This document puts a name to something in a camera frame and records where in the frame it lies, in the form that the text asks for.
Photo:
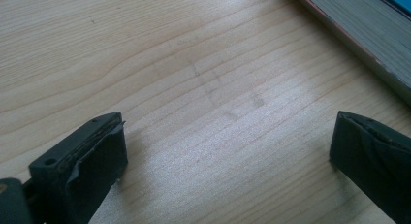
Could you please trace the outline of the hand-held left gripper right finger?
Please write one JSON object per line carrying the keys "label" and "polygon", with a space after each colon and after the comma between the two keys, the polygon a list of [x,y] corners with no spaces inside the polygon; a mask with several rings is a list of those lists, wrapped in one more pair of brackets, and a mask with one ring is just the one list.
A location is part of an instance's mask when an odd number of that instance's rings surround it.
{"label": "hand-held left gripper right finger", "polygon": [[411,224],[411,138],[371,118],[339,112],[330,161],[396,224]]}

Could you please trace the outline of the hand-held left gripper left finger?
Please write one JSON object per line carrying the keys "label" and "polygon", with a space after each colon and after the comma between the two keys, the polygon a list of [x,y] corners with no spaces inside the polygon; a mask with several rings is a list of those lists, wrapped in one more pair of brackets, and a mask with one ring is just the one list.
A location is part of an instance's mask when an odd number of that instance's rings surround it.
{"label": "hand-held left gripper left finger", "polygon": [[47,224],[87,224],[128,164],[120,112],[95,117],[29,165]]}

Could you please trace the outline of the thick blue book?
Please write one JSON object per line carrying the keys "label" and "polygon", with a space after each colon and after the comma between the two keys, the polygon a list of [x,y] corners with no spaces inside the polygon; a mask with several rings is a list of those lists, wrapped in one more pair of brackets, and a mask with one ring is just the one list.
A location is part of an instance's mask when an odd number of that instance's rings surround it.
{"label": "thick blue book", "polygon": [[411,0],[298,0],[411,107]]}

